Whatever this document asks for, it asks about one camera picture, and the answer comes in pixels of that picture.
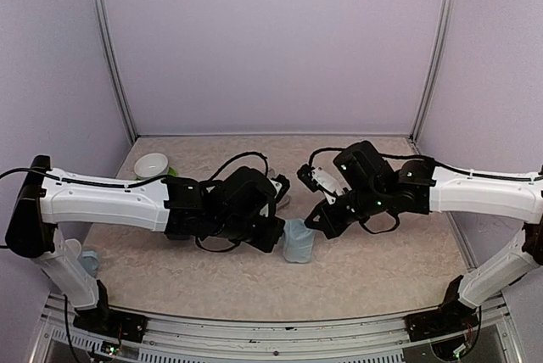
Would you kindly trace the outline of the light blue cloth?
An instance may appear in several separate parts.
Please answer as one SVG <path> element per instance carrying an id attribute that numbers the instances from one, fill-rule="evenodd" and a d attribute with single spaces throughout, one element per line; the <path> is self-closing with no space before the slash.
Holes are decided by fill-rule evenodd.
<path id="1" fill-rule="evenodd" d="M 283 228 L 283 258 L 292 264 L 311 261 L 316 231 L 301 219 L 288 219 Z"/>

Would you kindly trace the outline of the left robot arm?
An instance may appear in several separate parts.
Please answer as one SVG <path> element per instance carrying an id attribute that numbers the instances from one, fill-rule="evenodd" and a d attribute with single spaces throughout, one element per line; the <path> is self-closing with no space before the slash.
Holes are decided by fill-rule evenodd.
<path id="1" fill-rule="evenodd" d="M 134 226 L 170 240 L 191 237 L 198 247 L 218 237 L 231 249 L 247 243 L 269 253 L 283 234 L 277 205 L 290 188 L 287 177 L 270 177 L 267 170 L 248 166 L 224 180 L 163 175 L 128 181 L 69 173 L 38 155 L 21 173 L 25 179 L 5 233 L 7 248 L 39 265 L 102 333 L 118 326 L 118 313 L 109 307 L 104 285 L 85 271 L 64 240 L 60 224 Z"/>

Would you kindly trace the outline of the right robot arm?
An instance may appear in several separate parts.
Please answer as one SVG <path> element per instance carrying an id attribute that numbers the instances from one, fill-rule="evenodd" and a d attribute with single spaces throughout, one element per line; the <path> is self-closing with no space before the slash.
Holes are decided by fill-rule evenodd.
<path id="1" fill-rule="evenodd" d="M 333 164 L 347 182 L 339 181 L 309 159 L 297 177 L 323 200 L 305 225 L 326 238 L 339 237 L 353 223 L 375 215 L 395 221 L 403 213 L 429 215 L 466 212 L 503 216 L 523 226 L 497 254 L 449 284 L 434 313 L 434 325 L 452 332 L 489 296 L 542 266 L 542 175 L 491 173 L 455 168 L 421 154 L 400 156 L 394 170 L 392 154 L 380 153 L 369 141 L 334 148 Z"/>

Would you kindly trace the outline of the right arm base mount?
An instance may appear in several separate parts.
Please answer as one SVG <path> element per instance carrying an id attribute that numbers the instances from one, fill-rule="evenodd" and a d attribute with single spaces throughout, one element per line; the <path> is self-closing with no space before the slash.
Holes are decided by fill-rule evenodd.
<path id="1" fill-rule="evenodd" d="M 404 318 L 412 342 L 460 332 L 479 324 L 478 310 L 459 301 L 458 290 L 462 279 L 463 276 L 458 276 L 449 283 L 443 301 L 436 308 Z"/>

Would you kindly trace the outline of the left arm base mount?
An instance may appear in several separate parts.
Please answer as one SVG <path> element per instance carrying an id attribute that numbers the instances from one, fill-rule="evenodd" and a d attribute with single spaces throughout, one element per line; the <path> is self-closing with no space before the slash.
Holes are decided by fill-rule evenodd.
<path id="1" fill-rule="evenodd" d="M 97 280 L 97 285 L 97 306 L 90 310 L 76 309 L 73 326 L 109 338 L 116 338 L 120 342 L 141 343 L 147 329 L 148 318 L 110 308 L 106 287 L 100 280 Z"/>

